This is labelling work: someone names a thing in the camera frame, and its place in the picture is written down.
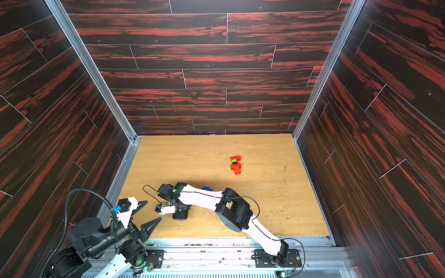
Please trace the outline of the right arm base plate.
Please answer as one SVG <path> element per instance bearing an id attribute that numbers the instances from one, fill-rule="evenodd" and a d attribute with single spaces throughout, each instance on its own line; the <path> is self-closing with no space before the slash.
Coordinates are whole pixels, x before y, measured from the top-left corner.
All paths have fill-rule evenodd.
<path id="1" fill-rule="evenodd" d="M 289 249 L 287 254 L 272 256 L 263 249 L 255 249 L 251 258 L 256 268 L 301 268 L 302 260 L 297 249 Z"/>

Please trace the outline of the long red lego brick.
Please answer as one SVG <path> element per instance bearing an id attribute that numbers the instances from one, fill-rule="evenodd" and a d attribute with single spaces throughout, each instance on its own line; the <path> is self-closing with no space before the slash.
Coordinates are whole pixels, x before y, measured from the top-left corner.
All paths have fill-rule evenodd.
<path id="1" fill-rule="evenodd" d="M 242 167 L 242 165 L 240 163 L 232 164 L 231 170 L 234 172 L 235 175 L 240 175 L 241 167 Z"/>
<path id="2" fill-rule="evenodd" d="M 231 160 L 231 162 L 239 162 L 241 160 L 241 157 L 240 156 L 232 156 L 230 158 L 230 160 Z"/>

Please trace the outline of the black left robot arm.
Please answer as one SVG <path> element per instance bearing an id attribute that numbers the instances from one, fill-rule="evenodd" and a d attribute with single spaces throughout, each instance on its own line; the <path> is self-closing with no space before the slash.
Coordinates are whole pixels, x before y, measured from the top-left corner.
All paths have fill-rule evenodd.
<path id="1" fill-rule="evenodd" d="M 154 266 L 143 243 L 162 221 L 161 217 L 144 223 L 138 229 L 132 222 L 133 216 L 147 204 L 146 201 L 129 198 L 121 199 L 118 206 L 112 206 L 108 200 L 104 203 L 112 215 L 110 225 L 104 228 L 97 217 L 88 217 L 77 223 L 65 233 L 69 245 L 62 250 L 57 248 L 50 255 L 39 274 L 41 278 L 80 278 L 92 267 L 91 259 L 99 259 L 108 248 L 124 238 L 127 240 L 117 249 L 110 263 L 96 275 L 98 278 L 116 278 L 130 268 L 142 271 Z"/>

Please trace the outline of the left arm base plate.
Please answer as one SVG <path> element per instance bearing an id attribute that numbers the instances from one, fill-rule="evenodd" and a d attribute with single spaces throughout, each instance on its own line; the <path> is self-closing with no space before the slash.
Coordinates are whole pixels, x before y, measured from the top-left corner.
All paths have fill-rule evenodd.
<path id="1" fill-rule="evenodd" d="M 144 272 L 161 269 L 164 260 L 164 250 L 146 250 L 146 263 L 143 266 Z"/>

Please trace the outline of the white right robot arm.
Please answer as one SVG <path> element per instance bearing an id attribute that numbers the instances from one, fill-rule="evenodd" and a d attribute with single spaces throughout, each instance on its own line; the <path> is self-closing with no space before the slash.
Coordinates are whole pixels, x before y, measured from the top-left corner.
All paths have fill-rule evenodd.
<path id="1" fill-rule="evenodd" d="M 267 230 L 251 210 L 250 204 L 234 190 L 207 191 L 178 183 L 169 196 L 170 202 L 175 205 L 198 206 L 214 211 L 227 228 L 247 234 L 270 256 L 273 264 L 284 266 L 289 245 Z"/>

